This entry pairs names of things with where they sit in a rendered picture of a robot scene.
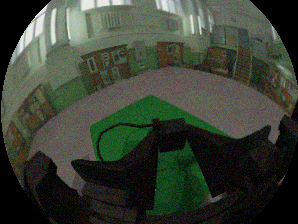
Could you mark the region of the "green circuit board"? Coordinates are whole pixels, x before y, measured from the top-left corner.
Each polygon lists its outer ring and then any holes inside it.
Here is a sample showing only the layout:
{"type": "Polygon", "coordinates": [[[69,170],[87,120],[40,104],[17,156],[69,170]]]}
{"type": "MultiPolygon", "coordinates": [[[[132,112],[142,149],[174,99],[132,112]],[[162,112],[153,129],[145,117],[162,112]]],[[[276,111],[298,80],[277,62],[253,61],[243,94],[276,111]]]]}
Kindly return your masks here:
{"type": "MultiPolygon", "coordinates": [[[[200,117],[192,113],[182,111],[166,101],[152,95],[128,105],[121,111],[110,113],[104,119],[96,121],[89,127],[92,136],[94,157],[101,161],[97,155],[98,135],[105,128],[112,127],[116,123],[149,124],[154,119],[169,120],[184,117],[186,124],[209,132],[218,133],[221,136],[229,136],[217,129],[214,125],[202,121],[200,117]]],[[[104,161],[118,161],[136,148],[153,127],[130,127],[130,125],[117,125],[109,129],[100,139],[100,155],[104,161]]],[[[231,137],[231,136],[229,136],[231,137]]],[[[181,151],[160,152],[158,147],[158,163],[156,177],[156,194],[154,194],[153,210],[146,210],[146,216],[156,214],[172,214],[186,212],[198,208],[202,201],[209,196],[210,190],[202,176],[200,165],[186,139],[185,148],[181,151]]]]}

